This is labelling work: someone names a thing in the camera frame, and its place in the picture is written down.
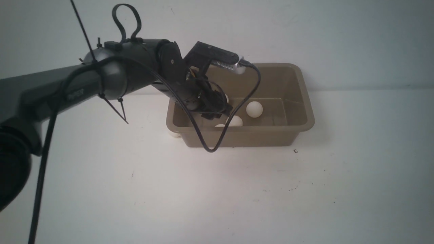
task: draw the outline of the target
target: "white ball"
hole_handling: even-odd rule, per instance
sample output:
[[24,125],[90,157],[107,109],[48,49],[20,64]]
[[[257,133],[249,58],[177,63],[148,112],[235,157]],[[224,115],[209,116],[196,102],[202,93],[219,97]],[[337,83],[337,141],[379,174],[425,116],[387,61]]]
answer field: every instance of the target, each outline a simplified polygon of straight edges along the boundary
[[179,137],[181,137],[181,134],[178,134],[178,133],[175,133],[175,132],[173,132],[173,131],[168,131],[168,133],[169,133],[169,135],[171,135],[171,136],[173,136],[173,137],[175,137],[175,138],[179,138]]
[[235,115],[229,123],[229,127],[232,127],[232,126],[243,126],[243,120],[239,116]]
[[264,108],[259,102],[251,102],[246,107],[247,115],[252,118],[258,118],[259,116],[261,116],[263,111]]

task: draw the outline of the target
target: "plastic tub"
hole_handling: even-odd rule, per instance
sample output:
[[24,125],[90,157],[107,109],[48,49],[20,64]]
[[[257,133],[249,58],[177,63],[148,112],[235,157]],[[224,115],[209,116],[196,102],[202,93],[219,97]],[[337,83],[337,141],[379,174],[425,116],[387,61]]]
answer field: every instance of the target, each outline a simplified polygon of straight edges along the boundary
[[[260,63],[256,66],[261,71],[261,84],[236,113],[243,120],[243,126],[229,127],[221,147],[289,146],[300,132],[311,129],[315,123],[299,67],[289,63]],[[253,69],[237,75],[225,69],[210,67],[207,76],[221,86],[233,107],[257,82]],[[258,118],[247,115],[246,106],[251,101],[258,101],[263,106],[263,113]],[[224,124],[227,117],[206,120],[200,114],[194,114],[194,118],[208,147],[214,147],[223,130],[223,127],[215,125]],[[172,132],[179,133],[187,146],[202,147],[187,115],[173,101],[169,102],[166,125]]]

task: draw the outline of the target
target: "ping pong ball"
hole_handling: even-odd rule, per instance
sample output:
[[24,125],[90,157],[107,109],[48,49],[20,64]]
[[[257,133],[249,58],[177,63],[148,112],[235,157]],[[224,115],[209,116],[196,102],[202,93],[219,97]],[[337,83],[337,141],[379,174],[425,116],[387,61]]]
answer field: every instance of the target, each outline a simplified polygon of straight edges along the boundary
[[263,111],[264,108],[259,102],[251,102],[246,107],[247,115],[252,118],[258,118],[259,116],[261,116]]
[[232,126],[243,126],[243,120],[239,116],[235,115],[229,123],[229,127],[232,127]]

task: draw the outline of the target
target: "black plastic part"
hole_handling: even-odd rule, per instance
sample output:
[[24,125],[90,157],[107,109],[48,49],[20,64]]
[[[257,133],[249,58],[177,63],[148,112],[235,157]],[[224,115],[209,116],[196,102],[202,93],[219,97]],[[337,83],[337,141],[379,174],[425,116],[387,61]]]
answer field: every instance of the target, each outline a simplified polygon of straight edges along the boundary
[[183,102],[186,107],[194,111],[201,106],[198,95],[200,87],[193,79],[189,79],[187,74],[190,72],[181,56],[181,51],[176,43],[166,43],[159,49],[161,62],[161,76],[172,86],[173,90],[182,98],[177,101],[173,94],[167,90],[162,90],[164,94],[175,102]]
[[206,43],[197,42],[184,58],[187,67],[196,67],[199,69],[197,73],[198,77],[203,77],[207,73],[211,61],[213,60],[226,64],[236,64],[239,61],[239,57],[236,53]]
[[118,52],[122,50],[122,44],[114,41],[108,41],[108,42],[104,42],[104,48]]
[[121,42],[120,42],[121,44],[125,43],[126,33],[125,33],[125,29],[124,29],[124,27],[122,26],[121,22],[119,22],[118,17],[116,16],[116,11],[118,10],[118,8],[119,8],[120,6],[126,6],[126,7],[128,7],[129,9],[131,9],[131,11],[132,11],[133,14],[134,14],[134,17],[136,18],[136,21],[137,21],[137,27],[136,27],[135,31],[133,32],[133,34],[132,34],[131,37],[130,37],[130,40],[131,40],[132,42],[135,42],[135,41],[136,41],[136,35],[137,35],[137,33],[139,33],[139,31],[140,31],[140,29],[141,29],[141,20],[140,20],[140,15],[138,14],[137,10],[136,10],[133,6],[131,6],[131,5],[129,5],[129,4],[126,4],[126,3],[116,4],[116,5],[113,7],[113,9],[112,9],[112,17],[113,17],[113,20],[115,21],[115,24],[118,26],[119,31],[121,32],[121,35],[122,35]]
[[98,37],[98,43],[96,44],[96,48],[102,48],[101,38]]
[[30,169],[30,148],[25,136],[0,127],[0,211],[23,189]]

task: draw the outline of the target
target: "black cable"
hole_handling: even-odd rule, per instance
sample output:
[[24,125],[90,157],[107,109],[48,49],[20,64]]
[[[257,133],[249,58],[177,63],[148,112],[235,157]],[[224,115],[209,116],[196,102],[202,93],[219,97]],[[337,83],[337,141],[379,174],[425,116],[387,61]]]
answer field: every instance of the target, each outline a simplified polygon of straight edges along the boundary
[[87,71],[96,70],[100,66],[103,66],[111,61],[122,61],[122,60],[123,59],[121,57],[112,56],[102,61],[99,61],[97,63],[86,65],[79,69],[74,70],[72,73],[68,75],[66,80],[62,82],[58,92],[56,92],[56,94],[53,96],[54,99],[52,103],[53,107],[52,107],[52,111],[48,123],[47,133],[45,136],[44,147],[42,149],[42,157],[41,157],[41,163],[39,166],[39,173],[38,173],[38,182],[36,184],[35,202],[33,205],[32,223],[30,225],[30,234],[29,234],[29,242],[28,242],[29,244],[35,243],[35,239],[36,239],[36,230],[38,228],[39,211],[41,209],[42,189],[44,185],[48,153],[50,149],[51,138],[53,137],[54,125],[57,119],[57,114],[59,113],[60,104],[62,103],[62,98],[65,95],[66,89],[68,88],[70,83],[74,80],[74,78],[76,78],[78,75]]
[[129,4],[120,3],[120,4],[116,4],[113,7],[113,9],[112,9],[112,17],[113,17],[113,20],[115,21],[115,24],[119,28],[119,31],[121,32],[122,38],[121,38],[120,44],[122,44],[122,43],[125,42],[127,34],[125,33],[125,29],[124,29],[123,25],[121,24],[121,22],[119,22],[118,17],[116,16],[116,11],[118,10],[118,8],[120,6],[127,6],[129,9],[131,9],[131,11],[133,12],[134,17],[136,18],[136,21],[137,21],[137,27],[136,27],[135,31],[133,32],[133,34],[131,35],[131,38],[130,38],[131,41],[135,40],[137,33],[139,33],[139,31],[141,29],[141,19],[140,19],[140,15],[138,14],[137,10],[133,6],[131,6]]
[[89,38],[87,38],[86,31],[84,30],[83,23],[81,22],[81,19],[80,19],[79,13],[78,13],[78,11],[77,11],[76,5],[74,4],[74,1],[73,1],[73,0],[71,0],[71,5],[72,5],[72,7],[74,8],[74,12],[76,13],[77,19],[78,19],[78,21],[79,21],[79,23],[80,23],[80,27],[81,27],[81,29],[82,29],[82,31],[83,31],[83,35],[84,35],[84,37],[86,38],[87,46],[89,47],[90,54],[92,55],[92,60],[96,61],[95,54],[93,53],[93,50],[92,50],[92,48],[91,48],[91,46],[90,46]]

